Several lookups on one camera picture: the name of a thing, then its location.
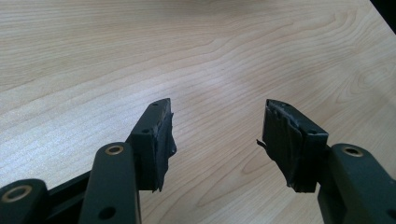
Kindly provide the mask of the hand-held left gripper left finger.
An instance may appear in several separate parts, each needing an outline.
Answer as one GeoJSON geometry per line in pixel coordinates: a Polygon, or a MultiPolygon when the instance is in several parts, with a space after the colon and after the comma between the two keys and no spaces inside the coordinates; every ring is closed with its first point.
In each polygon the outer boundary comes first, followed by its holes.
{"type": "Polygon", "coordinates": [[[126,142],[134,151],[136,182],[140,190],[162,190],[169,159],[177,146],[172,134],[171,100],[148,105],[126,142]]]}

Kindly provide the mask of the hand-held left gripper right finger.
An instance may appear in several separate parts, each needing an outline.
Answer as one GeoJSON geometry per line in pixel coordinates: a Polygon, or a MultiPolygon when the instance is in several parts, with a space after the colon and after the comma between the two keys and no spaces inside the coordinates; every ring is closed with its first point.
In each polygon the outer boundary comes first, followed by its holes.
{"type": "Polygon", "coordinates": [[[314,192],[320,161],[329,134],[298,109],[285,102],[267,99],[262,140],[258,145],[273,160],[296,192],[314,192]]]}

